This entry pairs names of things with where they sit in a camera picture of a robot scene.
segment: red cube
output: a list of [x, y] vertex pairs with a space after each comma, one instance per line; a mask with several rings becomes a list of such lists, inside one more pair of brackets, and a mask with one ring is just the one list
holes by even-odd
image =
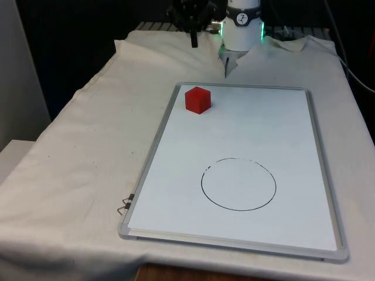
[[187, 110], [201, 114], [211, 107], [211, 92], [195, 87], [185, 93], [185, 105]]

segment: whiteboard frame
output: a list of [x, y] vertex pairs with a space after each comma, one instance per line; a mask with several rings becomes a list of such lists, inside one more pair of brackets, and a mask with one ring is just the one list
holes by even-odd
[[[325, 191], [330, 211], [330, 217], [332, 221], [333, 230], [336, 238], [336, 251], [324, 251], [317, 249], [300, 248], [294, 246], [282, 246], [275, 244], [259, 243], [259, 242], [248, 242], [239, 241], [233, 239], [224, 238], [212, 238], [212, 237], [202, 237], [197, 235], [187, 235], [187, 234], [175, 234], [167, 232], [156, 232], [156, 231], [140, 231], [137, 229], [131, 229], [128, 224], [130, 222], [132, 213], [137, 204], [137, 199], [142, 191], [142, 186], [147, 177], [149, 168], [154, 159], [156, 150], [161, 141], [164, 129], [168, 123], [169, 116], [172, 112], [173, 106], [179, 94], [180, 88], [183, 85], [195, 85], [195, 86], [217, 86], [217, 87], [238, 87], [238, 88], [266, 88], [266, 89], [278, 89], [278, 90], [296, 90], [304, 91], [306, 94], [306, 99], [308, 103], [311, 125], [313, 129], [313, 134], [315, 138], [316, 150], [319, 157], [319, 163], [321, 165], [321, 172], [323, 177], [323, 182], [325, 185]], [[204, 246], [208, 248], [217, 249], [229, 249], [236, 251], [246, 251], [255, 253], [266, 253], [273, 255], [281, 255], [287, 257], [303, 258], [303, 259], [313, 259], [316, 261], [333, 262], [333, 263], [344, 263], [349, 258], [349, 250], [347, 247], [346, 239], [343, 233], [342, 220], [338, 212], [338, 203], [336, 201], [335, 191], [332, 188], [331, 176], [329, 170], [326, 168], [326, 159], [324, 157], [324, 148], [322, 146], [322, 141], [320, 137], [321, 133], [319, 130], [318, 123], [315, 117], [315, 109], [309, 90], [304, 88], [289, 88], [289, 87], [264, 87], [258, 85], [230, 85], [230, 84], [205, 84], [205, 83], [179, 83], [176, 85], [169, 104], [165, 110], [164, 116], [161, 120], [159, 129], [155, 135], [155, 139], [149, 150], [146, 158], [146, 162], [142, 168], [142, 172], [137, 180], [137, 187], [134, 191], [134, 199], [131, 201], [129, 210], [124, 212], [122, 215], [120, 225], [118, 227], [118, 234], [122, 239], [131, 240], [146, 240], [146, 241], [156, 241], [156, 242], [167, 242], [167, 243], [178, 243], [182, 245], [192, 245], [192, 246]]]

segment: white wall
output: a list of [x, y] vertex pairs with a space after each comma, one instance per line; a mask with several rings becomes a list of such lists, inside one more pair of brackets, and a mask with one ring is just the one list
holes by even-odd
[[50, 118], [15, 0], [0, 0], [0, 151], [34, 141]]

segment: green light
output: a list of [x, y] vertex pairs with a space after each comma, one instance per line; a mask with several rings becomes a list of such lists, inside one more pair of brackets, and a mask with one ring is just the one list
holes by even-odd
[[262, 31], [260, 33], [260, 40], [263, 42], [265, 36], [265, 30], [264, 30], [264, 22], [262, 22]]
[[220, 37], [223, 37], [223, 21], [220, 22], [219, 34], [220, 34]]

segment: white cloth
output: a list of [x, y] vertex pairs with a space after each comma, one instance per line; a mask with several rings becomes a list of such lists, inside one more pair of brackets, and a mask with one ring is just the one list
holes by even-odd
[[[375, 150], [338, 59], [308, 42], [259, 44], [224, 79], [220, 42], [132, 32], [0, 186], [0, 279], [122, 280], [144, 262], [279, 279], [375, 276]], [[125, 241], [121, 206], [135, 187], [181, 81], [298, 86], [312, 91], [350, 259], [343, 265], [192, 246]]]

